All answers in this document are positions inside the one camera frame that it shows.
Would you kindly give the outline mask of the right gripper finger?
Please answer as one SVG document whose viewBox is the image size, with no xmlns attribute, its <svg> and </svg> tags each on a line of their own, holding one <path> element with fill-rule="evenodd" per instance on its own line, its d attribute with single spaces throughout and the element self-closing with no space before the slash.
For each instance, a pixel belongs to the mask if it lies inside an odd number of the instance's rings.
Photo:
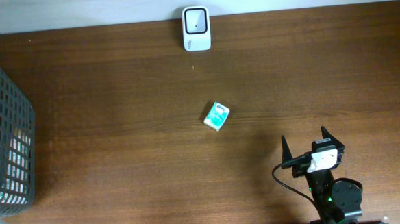
<svg viewBox="0 0 400 224">
<path fill-rule="evenodd" d="M 330 134 L 329 131 L 323 125 L 321 126 L 321 132 L 322 132 L 322 137 L 329 138 L 333 142 L 333 144 L 336 146 L 336 148 L 344 148 L 345 147 L 332 134 Z"/>
<path fill-rule="evenodd" d="M 281 143 L 282 143 L 282 168 L 287 169 L 291 167 L 292 162 L 292 154 L 290 152 L 290 148 L 288 143 L 286 142 L 285 136 L 281 135 Z"/>
</svg>

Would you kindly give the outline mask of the teal tissue pack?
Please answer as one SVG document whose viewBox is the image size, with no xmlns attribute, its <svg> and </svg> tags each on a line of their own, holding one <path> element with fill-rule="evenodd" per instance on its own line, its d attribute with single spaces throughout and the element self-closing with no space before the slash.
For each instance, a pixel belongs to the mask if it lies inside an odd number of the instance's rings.
<svg viewBox="0 0 400 224">
<path fill-rule="evenodd" d="M 229 116 L 230 109 L 223 104 L 215 102 L 205 116 L 203 122 L 210 128 L 219 131 Z"/>
</svg>

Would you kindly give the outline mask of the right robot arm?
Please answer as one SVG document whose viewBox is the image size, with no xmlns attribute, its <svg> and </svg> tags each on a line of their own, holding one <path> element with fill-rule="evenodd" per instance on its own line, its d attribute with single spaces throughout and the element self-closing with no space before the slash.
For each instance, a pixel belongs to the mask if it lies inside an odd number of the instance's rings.
<svg viewBox="0 0 400 224">
<path fill-rule="evenodd" d="M 322 138 L 312 142 L 309 152 L 293 157 L 284 136 L 282 163 L 276 169 L 291 169 L 292 176 L 305 177 L 311 196 L 282 184 L 288 190 L 308 199 L 316 208 L 319 220 L 310 224 L 359 224 L 362 216 L 362 183 L 349 178 L 334 178 L 332 170 L 342 162 L 345 146 L 321 128 Z"/>
</svg>

